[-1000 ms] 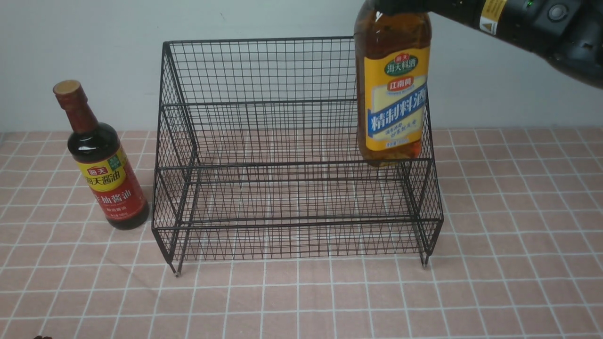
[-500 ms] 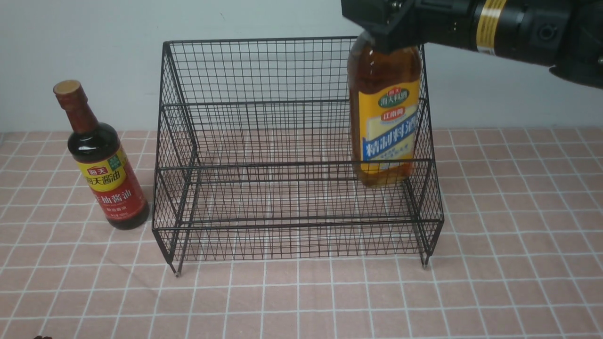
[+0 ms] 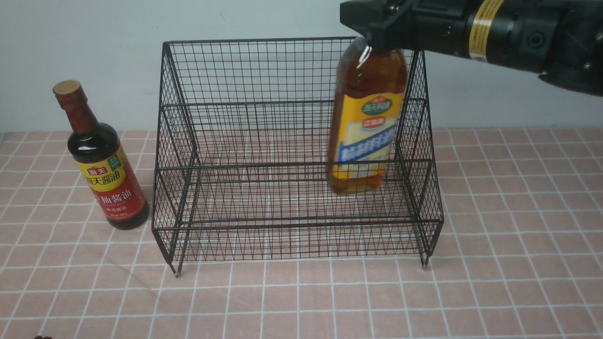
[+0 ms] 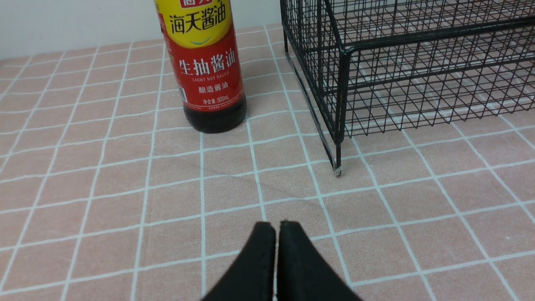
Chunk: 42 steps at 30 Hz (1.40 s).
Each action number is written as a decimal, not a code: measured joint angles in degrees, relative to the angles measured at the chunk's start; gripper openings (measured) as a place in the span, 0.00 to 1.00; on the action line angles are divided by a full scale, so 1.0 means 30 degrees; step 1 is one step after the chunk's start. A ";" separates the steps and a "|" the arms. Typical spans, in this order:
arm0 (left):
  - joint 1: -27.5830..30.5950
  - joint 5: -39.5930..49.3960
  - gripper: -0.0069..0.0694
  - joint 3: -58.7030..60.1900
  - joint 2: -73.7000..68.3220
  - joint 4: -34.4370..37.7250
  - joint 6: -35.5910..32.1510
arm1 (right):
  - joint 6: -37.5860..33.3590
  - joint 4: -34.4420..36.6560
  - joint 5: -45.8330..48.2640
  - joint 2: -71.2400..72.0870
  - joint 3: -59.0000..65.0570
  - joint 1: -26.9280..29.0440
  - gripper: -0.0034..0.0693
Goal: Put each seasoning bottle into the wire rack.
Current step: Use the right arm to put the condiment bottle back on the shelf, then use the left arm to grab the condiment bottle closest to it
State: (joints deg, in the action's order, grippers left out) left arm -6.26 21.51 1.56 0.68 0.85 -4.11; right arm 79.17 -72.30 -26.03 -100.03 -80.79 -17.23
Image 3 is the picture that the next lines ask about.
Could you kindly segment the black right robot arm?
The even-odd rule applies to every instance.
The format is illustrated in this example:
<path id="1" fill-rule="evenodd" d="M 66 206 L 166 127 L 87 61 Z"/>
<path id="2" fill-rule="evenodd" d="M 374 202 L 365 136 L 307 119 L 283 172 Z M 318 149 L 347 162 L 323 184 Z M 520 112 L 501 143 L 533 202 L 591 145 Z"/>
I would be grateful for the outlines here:
<path id="1" fill-rule="evenodd" d="M 600 0 L 351 0 L 339 13 L 374 48 L 471 59 L 603 94 Z"/>

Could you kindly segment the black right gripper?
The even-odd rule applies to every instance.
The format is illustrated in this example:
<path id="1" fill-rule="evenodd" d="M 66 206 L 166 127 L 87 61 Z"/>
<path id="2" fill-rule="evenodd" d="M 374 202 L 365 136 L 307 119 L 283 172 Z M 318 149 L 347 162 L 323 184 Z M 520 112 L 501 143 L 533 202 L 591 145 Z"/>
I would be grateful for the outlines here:
<path id="1" fill-rule="evenodd" d="M 376 51 L 406 49 L 469 56 L 470 0 L 349 0 L 340 22 Z"/>

